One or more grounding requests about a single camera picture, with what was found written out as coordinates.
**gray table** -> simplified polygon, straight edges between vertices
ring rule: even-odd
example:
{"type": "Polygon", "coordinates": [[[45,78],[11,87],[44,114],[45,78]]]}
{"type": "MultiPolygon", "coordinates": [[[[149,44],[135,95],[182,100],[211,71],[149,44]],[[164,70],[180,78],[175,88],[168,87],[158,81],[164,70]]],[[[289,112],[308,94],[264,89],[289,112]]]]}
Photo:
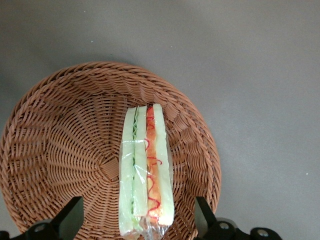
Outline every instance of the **gray table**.
{"type": "MultiPolygon", "coordinates": [[[[139,65],[198,107],[216,140],[216,214],[245,232],[320,236],[320,1],[0,2],[0,127],[52,72],[139,65]]],[[[18,230],[0,202],[0,228],[18,230]]]]}

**metal screw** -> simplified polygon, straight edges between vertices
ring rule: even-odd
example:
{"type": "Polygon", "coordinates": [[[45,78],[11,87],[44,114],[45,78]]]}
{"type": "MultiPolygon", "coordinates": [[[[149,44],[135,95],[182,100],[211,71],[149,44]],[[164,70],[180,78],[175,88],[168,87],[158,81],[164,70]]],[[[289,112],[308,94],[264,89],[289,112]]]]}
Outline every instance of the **metal screw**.
{"type": "Polygon", "coordinates": [[[225,230],[229,229],[229,225],[225,222],[221,222],[219,225],[220,225],[220,228],[222,229],[225,229],[225,230]]]}
{"type": "Polygon", "coordinates": [[[261,236],[261,237],[268,237],[269,234],[267,233],[267,231],[263,230],[263,229],[259,229],[258,230],[258,234],[261,236]]]}
{"type": "Polygon", "coordinates": [[[42,230],[45,229],[45,227],[46,227],[45,224],[38,225],[38,226],[35,227],[34,231],[35,231],[36,233],[41,232],[42,230]]]}

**basket weave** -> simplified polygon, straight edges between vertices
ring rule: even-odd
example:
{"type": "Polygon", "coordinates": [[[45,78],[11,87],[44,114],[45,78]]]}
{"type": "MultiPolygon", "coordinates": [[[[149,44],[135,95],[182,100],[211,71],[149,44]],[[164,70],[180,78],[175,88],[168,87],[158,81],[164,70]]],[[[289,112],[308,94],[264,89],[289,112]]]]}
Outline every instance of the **basket weave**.
{"type": "Polygon", "coordinates": [[[215,211],[218,152],[197,108],[175,87],[128,64],[89,62],[57,71],[15,106],[0,143],[1,189],[20,231],[84,197],[76,239],[121,239],[119,146],[128,108],[162,105],[173,158],[174,223],[164,239],[193,239],[194,197],[215,211]]]}

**plastic wrap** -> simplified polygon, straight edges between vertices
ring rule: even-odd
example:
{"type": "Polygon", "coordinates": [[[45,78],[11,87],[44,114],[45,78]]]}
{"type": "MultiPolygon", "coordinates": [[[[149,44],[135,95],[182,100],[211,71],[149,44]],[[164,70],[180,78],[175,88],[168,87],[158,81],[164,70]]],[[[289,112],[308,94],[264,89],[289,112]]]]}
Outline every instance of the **plastic wrap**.
{"type": "Polygon", "coordinates": [[[119,155],[119,230],[160,240],[174,220],[173,163],[160,104],[129,108],[119,155]]]}

